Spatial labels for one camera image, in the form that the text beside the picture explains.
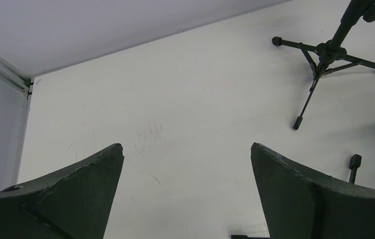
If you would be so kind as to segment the black clip tripod stand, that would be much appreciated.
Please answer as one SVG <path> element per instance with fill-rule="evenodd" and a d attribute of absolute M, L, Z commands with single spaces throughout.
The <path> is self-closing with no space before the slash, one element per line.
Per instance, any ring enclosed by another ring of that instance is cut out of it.
<path fill-rule="evenodd" d="M 361 166 L 362 156 L 359 154 L 354 154 L 349 163 L 349 169 L 351 170 L 350 177 L 349 177 L 349 183 L 355 183 L 356 180 L 356 174 L 358 168 Z M 231 239 L 269 239 L 269 238 L 263 238 L 263 237 L 249 237 L 247 235 L 231 235 Z"/>

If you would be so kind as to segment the black shock-mount tripod stand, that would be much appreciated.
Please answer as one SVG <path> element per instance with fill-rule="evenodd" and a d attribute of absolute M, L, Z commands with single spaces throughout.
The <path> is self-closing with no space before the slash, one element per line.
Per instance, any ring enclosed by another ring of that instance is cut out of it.
<path fill-rule="evenodd" d="M 375 0 L 350 1 L 333 38 L 317 46 L 307 45 L 302 42 L 287 41 L 278 36 L 272 38 L 274 46 L 287 46 L 300 49 L 313 73 L 313 83 L 309 90 L 309 96 L 292 127 L 294 130 L 299 129 L 305 110 L 321 77 L 359 65 L 375 70 L 375 62 L 351 56 L 345 48 L 341 47 L 346 36 L 360 18 L 365 22 L 375 21 Z"/>

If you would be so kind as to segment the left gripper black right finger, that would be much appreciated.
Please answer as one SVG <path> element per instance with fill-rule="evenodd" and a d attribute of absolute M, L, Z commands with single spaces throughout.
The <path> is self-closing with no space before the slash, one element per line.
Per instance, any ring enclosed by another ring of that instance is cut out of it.
<path fill-rule="evenodd" d="M 254 143 L 251 163 L 272 239 L 375 239 L 375 189 Z"/>

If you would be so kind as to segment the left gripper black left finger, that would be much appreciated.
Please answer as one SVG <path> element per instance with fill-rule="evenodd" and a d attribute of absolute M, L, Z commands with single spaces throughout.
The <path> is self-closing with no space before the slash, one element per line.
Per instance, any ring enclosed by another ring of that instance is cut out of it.
<path fill-rule="evenodd" d="M 124 163 L 119 143 L 0 191 L 0 239 L 101 239 Z"/>

